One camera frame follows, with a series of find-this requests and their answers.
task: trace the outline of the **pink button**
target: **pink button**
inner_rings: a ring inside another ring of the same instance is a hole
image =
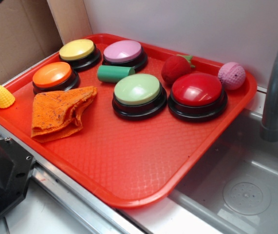
[[[141,51],[137,41],[121,40],[106,47],[103,54],[109,62],[127,62],[138,57]]]

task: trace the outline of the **green cylinder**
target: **green cylinder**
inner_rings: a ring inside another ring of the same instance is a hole
[[[98,68],[97,76],[99,81],[117,83],[121,79],[133,74],[135,74],[135,70],[132,67],[101,65]]]

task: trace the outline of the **plastic tray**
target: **plastic tray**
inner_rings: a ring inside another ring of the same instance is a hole
[[[109,34],[86,37],[103,54],[106,46],[125,38]],[[170,87],[161,78],[164,61],[179,52],[141,43],[148,55],[140,73],[156,76],[169,95]],[[98,95],[83,116],[80,132],[47,143],[30,138],[32,76],[45,64],[59,61],[58,53],[48,57],[6,85],[16,97],[13,106],[0,109],[0,124],[15,136],[110,206],[133,208],[167,196],[182,177],[243,110],[257,90],[254,77],[247,73],[244,85],[227,92],[226,111],[202,123],[176,119],[166,107],[157,116],[143,121],[127,121],[114,114],[111,101],[114,84],[97,79],[97,69],[80,72],[80,87],[94,85]],[[221,63],[194,57],[195,72],[217,75]]]

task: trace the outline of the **orange cloth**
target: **orange cloth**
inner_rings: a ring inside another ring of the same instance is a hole
[[[96,94],[97,88],[93,86],[37,94],[33,102],[31,138],[43,143],[80,131],[81,115]]]

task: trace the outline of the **black button base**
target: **black button base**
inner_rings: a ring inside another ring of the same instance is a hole
[[[116,99],[115,94],[112,101],[113,109],[117,116],[127,120],[144,120],[153,117],[160,113],[166,104],[167,93],[162,85],[157,97],[142,105],[124,105]]]
[[[221,115],[227,105],[227,94],[224,89],[220,97],[213,103],[205,106],[186,106],[173,97],[172,92],[168,98],[170,112],[178,119],[184,121],[203,122],[212,120]]]
[[[73,71],[71,76],[67,80],[49,88],[39,88],[33,82],[33,87],[34,87],[33,92],[36,95],[38,93],[49,92],[49,91],[57,91],[57,90],[68,91],[70,89],[77,88],[79,84],[80,84],[79,74],[76,71]]]
[[[96,66],[102,59],[102,56],[100,50],[94,45],[93,51],[83,58],[77,60],[65,60],[59,55],[59,59],[63,62],[67,62],[75,71],[81,72]]]
[[[148,63],[148,55],[145,53],[143,47],[138,57],[126,61],[126,62],[110,62],[103,55],[102,65],[108,66],[121,66],[121,67],[132,67],[136,72],[141,71]]]

